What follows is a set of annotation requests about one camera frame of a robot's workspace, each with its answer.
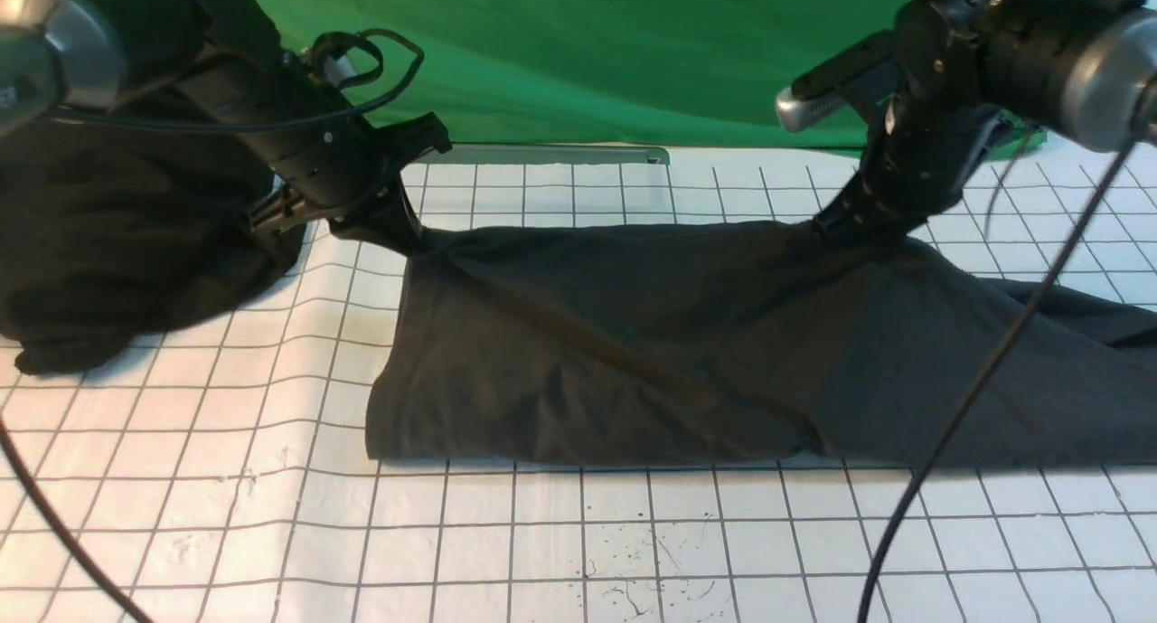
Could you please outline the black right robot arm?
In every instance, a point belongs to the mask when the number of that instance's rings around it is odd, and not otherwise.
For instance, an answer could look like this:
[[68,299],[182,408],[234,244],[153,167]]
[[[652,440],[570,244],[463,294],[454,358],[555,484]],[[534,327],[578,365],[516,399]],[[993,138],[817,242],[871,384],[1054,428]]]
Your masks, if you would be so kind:
[[1148,0],[911,0],[893,25],[778,94],[784,131],[843,107],[868,125],[858,168],[815,215],[830,243],[908,235],[955,207],[1010,119],[1086,151],[1154,145]]

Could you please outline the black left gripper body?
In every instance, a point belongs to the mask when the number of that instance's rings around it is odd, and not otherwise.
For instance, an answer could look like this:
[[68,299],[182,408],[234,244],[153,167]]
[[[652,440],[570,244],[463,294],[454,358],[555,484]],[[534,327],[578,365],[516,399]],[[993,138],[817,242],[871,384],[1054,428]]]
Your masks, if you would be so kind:
[[425,115],[384,127],[364,117],[326,120],[292,131],[257,124],[317,117],[348,107],[339,91],[315,83],[305,65],[283,54],[267,71],[227,57],[180,85],[182,94],[221,125],[245,126],[239,141],[286,186],[251,217],[256,230],[282,230],[327,220],[379,189],[404,189],[401,170],[432,152],[451,149],[445,124]]

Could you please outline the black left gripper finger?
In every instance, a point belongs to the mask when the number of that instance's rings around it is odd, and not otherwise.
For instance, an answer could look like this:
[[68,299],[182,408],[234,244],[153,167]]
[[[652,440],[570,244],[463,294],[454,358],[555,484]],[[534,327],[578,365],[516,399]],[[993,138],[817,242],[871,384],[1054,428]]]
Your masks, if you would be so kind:
[[379,189],[330,219],[334,237],[381,247],[401,257],[428,250],[425,228],[404,189]]

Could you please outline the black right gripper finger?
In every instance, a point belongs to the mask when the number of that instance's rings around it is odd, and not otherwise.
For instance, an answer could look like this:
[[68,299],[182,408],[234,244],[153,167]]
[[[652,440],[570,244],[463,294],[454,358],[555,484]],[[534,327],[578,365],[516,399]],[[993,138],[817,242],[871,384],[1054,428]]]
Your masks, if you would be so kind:
[[828,245],[855,247],[908,236],[914,229],[914,217],[889,205],[863,175],[853,175],[811,219],[811,229]]

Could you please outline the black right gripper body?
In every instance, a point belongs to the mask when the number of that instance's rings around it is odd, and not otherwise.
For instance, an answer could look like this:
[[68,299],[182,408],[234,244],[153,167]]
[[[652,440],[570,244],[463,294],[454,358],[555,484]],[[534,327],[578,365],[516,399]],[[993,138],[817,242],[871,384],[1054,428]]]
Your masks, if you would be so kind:
[[857,175],[914,226],[961,199],[965,182],[992,149],[1000,109],[989,103],[949,107],[900,89],[870,138]]

